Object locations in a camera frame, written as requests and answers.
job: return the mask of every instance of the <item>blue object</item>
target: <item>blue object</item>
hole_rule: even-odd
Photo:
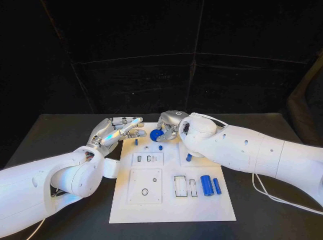
[[[213,191],[212,182],[210,182],[210,176],[209,175],[200,176],[200,184],[202,184],[203,195],[205,196],[213,195],[215,191]]]
[[[186,161],[187,161],[187,162],[192,161],[192,155],[190,155],[190,154],[187,154],[187,156],[186,156]]]
[[[218,179],[216,179],[216,178],[213,178],[213,186],[215,186],[216,194],[222,194],[222,191],[221,191],[221,188],[219,188],[219,183],[218,183]]]
[[[161,136],[163,134],[164,134],[164,132],[161,130],[154,129],[148,134],[148,137],[150,137],[151,141],[156,142],[159,136]]]

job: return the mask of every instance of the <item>robotic hand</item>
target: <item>robotic hand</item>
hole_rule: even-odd
[[[161,113],[157,131],[164,124],[166,133],[156,140],[150,136],[151,140],[173,139],[179,132],[193,157],[206,157],[229,169],[252,173],[252,180],[254,174],[277,178],[300,188],[323,206],[323,148],[280,140],[251,129],[228,125],[210,116],[180,113],[179,117],[177,111]],[[221,122],[222,126],[216,126],[212,120]],[[271,196],[265,188],[259,192],[272,200],[323,214]]]
[[[118,140],[144,137],[141,117],[107,118],[73,152],[0,171],[0,238],[19,232],[88,197],[102,176],[114,178],[120,161],[105,158]],[[59,189],[52,194],[50,186]]]

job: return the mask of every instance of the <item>white board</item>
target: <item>white board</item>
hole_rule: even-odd
[[[143,129],[148,135],[156,126],[156,122],[144,123]],[[108,223],[206,222],[236,220],[221,165],[209,161],[206,158],[193,158],[193,162],[183,162],[182,159],[186,159],[187,153],[183,151],[182,142],[179,148],[179,142],[179,139],[166,142],[153,142],[148,136],[138,138],[138,145],[135,145],[134,138],[124,140]],[[159,163],[157,165],[148,165],[147,163],[151,162],[144,162],[143,165],[138,166],[133,159],[134,153],[163,153],[163,164]],[[151,171],[140,174],[138,177],[131,177],[133,170]],[[144,187],[146,185],[141,183],[133,191],[137,198],[134,200],[135,202],[128,203],[131,202],[131,188],[134,188],[130,180],[133,181],[138,178],[138,181],[146,181],[146,184],[151,184],[150,178],[156,178],[153,173],[157,170],[160,170],[161,174],[161,181],[157,180],[157,183],[161,184],[161,198],[156,198],[159,192],[159,188],[156,188],[156,192],[150,195],[153,196],[150,198],[151,200],[144,202],[147,198],[143,198],[143,193],[146,194],[146,190],[143,192],[143,189],[147,187]],[[200,176],[203,175],[209,175],[210,179],[218,178],[222,194],[215,193],[212,196],[203,195],[200,181]],[[174,176],[184,176],[187,196],[176,197]],[[196,197],[192,196],[192,191],[195,190],[192,189],[193,186],[190,185],[190,180],[195,180]]]

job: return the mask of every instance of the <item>cable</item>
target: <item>cable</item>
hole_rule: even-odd
[[[199,113],[193,112],[190,115],[193,115],[193,116],[202,116],[202,117],[205,117],[205,118],[208,118],[208,119],[212,119],[212,120],[218,121],[223,126],[228,126],[228,125],[229,125],[226,122],[218,120],[216,118],[213,118],[213,117],[210,117],[210,116],[208,116],[208,115],[205,115],[205,114],[199,114]]]
[[[254,175],[257,176],[257,179],[258,179],[258,181],[259,181],[259,184],[261,184],[261,187],[262,187],[262,189],[264,189],[264,192],[262,192],[261,190],[258,190],[258,188],[255,187]],[[295,203],[291,203],[291,202],[280,199],[278,197],[270,195],[270,194],[268,194],[268,191],[267,191],[267,189],[265,189],[265,186],[264,186],[264,184],[262,184],[261,178],[259,178],[258,174],[255,174],[255,173],[251,174],[251,182],[252,182],[252,186],[254,186],[255,190],[257,190],[261,194],[267,195],[267,196],[268,196],[274,201],[277,201],[278,203],[288,204],[288,205],[291,205],[291,206],[294,206],[294,207],[297,207],[297,208],[300,208],[300,209],[303,209],[303,210],[306,210],[306,211],[310,211],[310,212],[313,212],[313,213],[316,213],[316,214],[323,215],[323,211],[317,211],[317,210],[314,210],[314,209],[311,209],[311,208],[308,208],[308,207],[306,207],[306,206],[301,206],[301,205],[298,205],[298,204],[295,204]]]
[[[43,222],[45,222],[45,219],[40,221],[40,224],[39,224],[36,230],[33,231],[32,235],[29,236],[29,238],[26,240],[30,240],[30,238],[33,237],[35,233],[37,232],[37,229],[40,228]]]

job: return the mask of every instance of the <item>black table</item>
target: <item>black table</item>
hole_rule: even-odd
[[[128,116],[143,117],[144,122],[157,122],[160,115],[40,115],[6,167],[72,152],[86,144],[91,131],[104,118]],[[300,143],[278,113],[212,116],[231,125]],[[121,147],[122,144],[108,157],[120,159]],[[255,191],[251,174],[225,167],[222,172],[236,221],[109,224],[115,179],[102,178],[92,196],[46,218],[33,239],[323,239],[323,216],[270,200]],[[270,194],[321,210],[308,195],[290,184],[267,176],[261,180]],[[36,226],[4,239],[26,239]]]

